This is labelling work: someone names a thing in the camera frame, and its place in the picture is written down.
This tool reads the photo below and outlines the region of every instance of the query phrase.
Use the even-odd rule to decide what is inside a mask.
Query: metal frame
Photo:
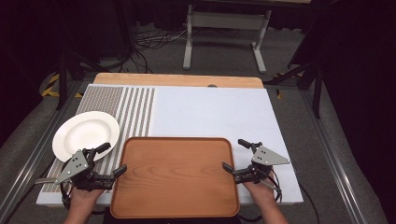
[[[367,220],[364,217],[363,212],[361,211],[355,193],[349,184],[349,180],[344,171],[344,168],[340,160],[338,159],[337,153],[334,151],[332,145],[330,144],[326,130],[323,127],[320,119],[317,119],[314,111],[312,110],[312,99],[308,91],[300,91],[300,95],[303,98],[304,105],[317,130],[318,136],[323,145],[323,153],[325,159],[329,164],[330,170],[332,171],[332,176],[335,180],[335,183],[337,184],[338,189],[340,190],[340,194],[343,197],[344,203],[346,205],[346,210],[348,211],[352,222],[359,224],[367,223]]]
[[[192,5],[189,5],[187,14],[187,42],[186,50],[184,52],[183,69],[189,70],[191,67],[192,54],[192,27],[212,27],[212,28],[230,28],[230,29],[244,29],[244,30],[258,30],[259,34],[256,42],[251,44],[256,63],[259,67],[260,73],[265,73],[266,68],[262,59],[260,48],[262,46],[262,39],[267,30],[268,22],[270,20],[271,10],[266,10],[265,15],[241,15],[228,13],[212,13],[212,12],[195,12]]]
[[[35,149],[32,151],[29,159],[19,172],[17,179],[12,185],[6,198],[0,205],[0,223],[4,223],[6,221],[7,217],[12,213],[18,201],[21,199],[25,188],[27,187],[30,179],[35,173],[35,169],[40,163],[46,150],[50,147],[51,139],[53,135],[55,135],[57,128],[59,128],[60,126],[60,121],[64,115],[65,110],[74,98],[73,96],[78,93],[78,89],[80,86],[81,81],[74,81],[70,86],[70,95],[65,101],[64,106],[60,110],[55,110],[55,114],[49,122],[46,131],[44,131],[43,135],[35,146]]]

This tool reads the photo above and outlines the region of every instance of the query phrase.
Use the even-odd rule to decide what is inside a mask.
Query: tray rim
[[[153,139],[155,139],[155,140],[161,140],[161,139],[165,139],[165,140],[197,140],[197,141],[207,141],[207,140],[221,140],[221,141],[223,141],[223,142],[225,142],[227,145],[228,145],[228,148],[230,149],[230,151],[229,151],[229,153],[230,153],[230,159],[231,159],[231,162],[230,162],[230,165],[232,166],[232,167],[234,167],[234,161],[233,161],[233,148],[232,148],[232,145],[231,145],[231,143],[230,143],[230,141],[227,139],[227,138],[225,138],[225,137],[177,137],[177,136],[133,136],[133,137],[129,137],[126,141],[125,141],[125,143],[124,143],[124,145],[123,145],[123,147],[122,147],[122,154],[121,154],[121,157],[120,157],[120,162],[122,162],[123,161],[123,159],[124,159],[124,156],[125,156],[125,153],[126,153],[126,150],[125,150],[125,148],[126,148],[126,146],[128,145],[128,143],[129,142],[131,142],[131,141],[134,141],[134,140],[141,140],[141,139],[150,139],[150,140],[153,140]],[[236,208],[235,208],[235,211],[232,213],[232,214],[229,214],[229,215],[218,215],[218,216],[195,216],[195,215],[191,215],[191,216],[152,216],[152,217],[149,217],[149,216],[138,216],[138,217],[132,217],[132,216],[128,216],[128,217],[123,217],[123,216],[117,216],[117,212],[116,211],[114,211],[114,207],[113,207],[113,203],[114,203],[114,200],[115,200],[115,195],[116,195],[116,191],[117,191],[117,189],[118,189],[118,187],[119,187],[119,181],[116,181],[116,183],[115,183],[115,187],[114,187],[114,189],[113,189],[113,195],[112,195],[112,198],[111,198],[111,203],[110,203],[110,213],[111,213],[111,215],[113,216],[113,217],[115,217],[115,218],[121,218],[121,219],[126,219],[126,218],[189,218],[189,217],[233,217],[233,216],[236,216],[238,213],[239,213],[239,210],[240,210],[240,202],[239,202],[239,195],[238,195],[238,188],[237,188],[237,186],[234,184],[233,185],[233,193],[234,193],[234,196],[235,196],[235,201],[236,201]]]

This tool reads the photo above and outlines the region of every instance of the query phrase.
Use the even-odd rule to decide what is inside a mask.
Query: white plate
[[[69,160],[79,149],[92,149],[103,143],[111,147],[95,155],[97,161],[104,157],[117,143],[120,125],[109,114],[91,111],[74,116],[65,122],[56,132],[52,141],[52,150],[60,161]]]

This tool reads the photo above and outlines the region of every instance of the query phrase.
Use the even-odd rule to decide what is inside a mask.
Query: plate rim
[[[56,150],[55,148],[59,146],[63,146],[63,144],[59,145],[59,142],[62,142],[64,137],[67,134],[67,129],[71,129],[71,127],[74,127],[75,125],[81,123],[82,121],[90,120],[90,119],[100,119],[104,121],[108,126],[110,127],[111,135],[109,139],[109,143],[111,145],[111,148],[108,150],[102,152],[101,154],[96,154],[95,158],[93,159],[94,161],[97,161],[101,158],[103,158],[108,152],[110,152],[114,146],[117,144],[120,138],[120,125],[117,122],[117,120],[110,114],[103,112],[103,111],[87,111],[84,113],[80,113],[75,115],[74,117],[68,119],[65,123],[59,127],[59,129],[56,131],[53,139],[52,139],[52,152],[54,153],[55,157],[60,160],[60,161],[67,161],[69,160],[72,155],[70,155],[70,158],[66,159],[64,155],[59,154],[60,150]]]

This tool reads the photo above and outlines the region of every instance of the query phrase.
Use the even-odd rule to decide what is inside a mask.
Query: white table
[[[100,109],[119,121],[121,135],[119,144],[103,158],[111,164],[97,164],[99,174],[109,174],[111,165],[118,167],[123,142],[130,136],[224,137],[232,144],[235,169],[246,168],[253,155],[237,144],[239,138],[262,142],[292,162],[266,89],[92,84],[78,113]],[[56,161],[49,175],[56,177],[60,166],[62,163]],[[282,203],[301,203],[303,197],[292,163],[275,166],[275,171],[283,192]],[[43,187],[37,204],[62,205],[61,193],[48,190],[51,188],[51,184]],[[238,185],[238,193],[241,204],[252,203],[242,185]],[[112,191],[104,193],[98,204],[109,206],[111,195]]]

